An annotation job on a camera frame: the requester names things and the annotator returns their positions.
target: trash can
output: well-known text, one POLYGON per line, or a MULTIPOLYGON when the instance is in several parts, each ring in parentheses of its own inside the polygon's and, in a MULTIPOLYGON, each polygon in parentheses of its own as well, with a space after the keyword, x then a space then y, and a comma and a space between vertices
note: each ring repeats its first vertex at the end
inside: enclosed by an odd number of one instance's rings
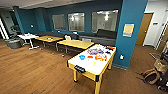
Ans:
POLYGON ((20 43, 20 40, 11 40, 11 41, 8 41, 8 44, 7 44, 11 49, 18 49, 18 48, 21 48, 22 45, 20 43))

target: door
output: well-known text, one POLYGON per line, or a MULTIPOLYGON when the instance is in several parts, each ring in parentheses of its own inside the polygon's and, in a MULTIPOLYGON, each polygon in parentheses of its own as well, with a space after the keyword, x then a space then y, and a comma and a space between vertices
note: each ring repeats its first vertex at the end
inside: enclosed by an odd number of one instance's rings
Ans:
POLYGON ((142 19, 141 27, 137 37, 136 44, 143 45, 153 13, 145 13, 142 19))
POLYGON ((159 43, 159 46, 157 48, 158 52, 162 53, 162 51, 164 51, 167 38, 168 38, 168 27, 166 25, 166 29, 165 29, 165 31, 163 31, 163 37, 162 37, 162 39, 159 43))

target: couch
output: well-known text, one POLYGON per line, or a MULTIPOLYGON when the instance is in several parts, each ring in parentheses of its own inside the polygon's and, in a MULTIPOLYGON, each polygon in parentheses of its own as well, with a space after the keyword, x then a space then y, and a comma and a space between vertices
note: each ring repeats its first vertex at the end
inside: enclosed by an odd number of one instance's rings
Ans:
POLYGON ((86 40, 94 42, 95 44, 102 44, 108 46, 115 46, 117 32, 109 31, 104 29, 99 29, 97 33, 79 33, 79 34, 64 34, 64 33, 57 33, 57 32, 50 32, 50 31, 37 31, 37 35, 39 36, 55 36, 61 37, 65 39, 65 35, 71 36, 71 39, 76 40, 86 40))
POLYGON ((115 46, 117 32, 99 29, 97 33, 79 33, 79 40, 90 40, 96 44, 115 46))

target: poster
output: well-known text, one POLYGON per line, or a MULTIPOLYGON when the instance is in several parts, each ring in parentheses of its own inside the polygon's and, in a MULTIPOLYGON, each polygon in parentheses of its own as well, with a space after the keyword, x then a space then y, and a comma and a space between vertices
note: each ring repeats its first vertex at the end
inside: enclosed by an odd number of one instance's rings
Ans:
POLYGON ((134 24, 125 24, 123 36, 131 37, 134 29, 134 24))

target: person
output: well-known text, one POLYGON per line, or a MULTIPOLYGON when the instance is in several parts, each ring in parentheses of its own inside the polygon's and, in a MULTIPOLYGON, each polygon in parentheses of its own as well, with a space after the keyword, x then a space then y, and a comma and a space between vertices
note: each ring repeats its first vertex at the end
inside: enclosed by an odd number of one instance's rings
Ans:
POLYGON ((166 40, 166 49, 168 50, 168 39, 166 40))

